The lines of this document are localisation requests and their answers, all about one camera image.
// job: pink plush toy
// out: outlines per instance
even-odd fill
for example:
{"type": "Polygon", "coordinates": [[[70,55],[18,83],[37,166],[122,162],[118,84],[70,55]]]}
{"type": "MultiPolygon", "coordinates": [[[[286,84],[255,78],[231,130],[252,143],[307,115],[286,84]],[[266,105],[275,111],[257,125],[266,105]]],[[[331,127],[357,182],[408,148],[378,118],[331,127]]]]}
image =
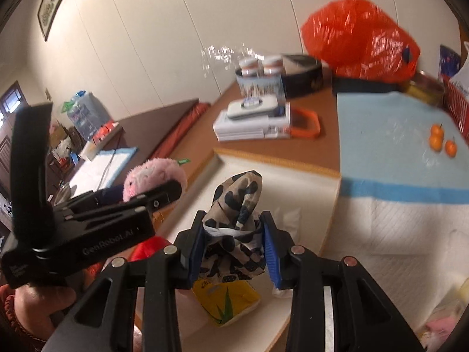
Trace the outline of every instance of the pink plush toy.
{"type": "Polygon", "coordinates": [[[128,173],[124,182],[124,202],[169,180],[178,181],[184,193],[187,188],[186,173],[176,160],[171,158],[153,158],[148,160],[128,173]]]}

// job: window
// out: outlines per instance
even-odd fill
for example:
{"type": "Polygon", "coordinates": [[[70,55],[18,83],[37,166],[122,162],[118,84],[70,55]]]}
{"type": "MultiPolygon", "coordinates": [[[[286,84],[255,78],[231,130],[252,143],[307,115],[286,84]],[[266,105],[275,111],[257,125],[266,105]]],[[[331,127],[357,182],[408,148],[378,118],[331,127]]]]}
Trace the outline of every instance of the window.
{"type": "Polygon", "coordinates": [[[3,126],[8,116],[15,112],[21,103],[26,103],[26,101],[24,100],[20,85],[18,81],[16,81],[0,98],[0,128],[3,126]]]}
{"type": "Polygon", "coordinates": [[[11,91],[7,97],[3,98],[3,108],[5,111],[10,114],[15,111],[21,103],[21,98],[21,93],[17,89],[11,91]]]}

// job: metal bowl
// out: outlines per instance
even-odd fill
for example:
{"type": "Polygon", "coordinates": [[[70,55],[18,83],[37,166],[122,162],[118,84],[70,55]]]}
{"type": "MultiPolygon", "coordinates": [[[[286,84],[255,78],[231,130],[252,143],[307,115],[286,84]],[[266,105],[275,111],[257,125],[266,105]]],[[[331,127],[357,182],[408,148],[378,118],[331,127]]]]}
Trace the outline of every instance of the metal bowl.
{"type": "Polygon", "coordinates": [[[423,71],[416,71],[414,77],[400,86],[400,91],[426,104],[441,107],[445,86],[423,71]]]}

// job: orange plastic bag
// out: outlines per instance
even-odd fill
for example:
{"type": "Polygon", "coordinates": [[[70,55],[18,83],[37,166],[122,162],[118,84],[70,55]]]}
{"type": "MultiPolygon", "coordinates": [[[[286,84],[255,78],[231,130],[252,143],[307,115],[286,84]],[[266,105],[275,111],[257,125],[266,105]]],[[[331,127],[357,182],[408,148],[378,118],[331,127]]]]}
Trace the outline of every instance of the orange plastic bag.
{"type": "Polygon", "coordinates": [[[301,33],[309,55],[342,77],[402,82],[420,56],[414,39],[367,0],[332,1],[311,14],[301,33]]]}

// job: white mat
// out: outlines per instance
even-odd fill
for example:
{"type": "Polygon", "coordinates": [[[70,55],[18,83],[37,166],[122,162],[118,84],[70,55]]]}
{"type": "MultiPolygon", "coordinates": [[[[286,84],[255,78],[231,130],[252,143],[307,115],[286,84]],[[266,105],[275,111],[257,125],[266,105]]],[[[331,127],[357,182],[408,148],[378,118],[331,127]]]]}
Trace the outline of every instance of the white mat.
{"type": "Polygon", "coordinates": [[[339,198],[324,257],[354,255],[416,329],[469,277],[469,205],[339,198]]]}

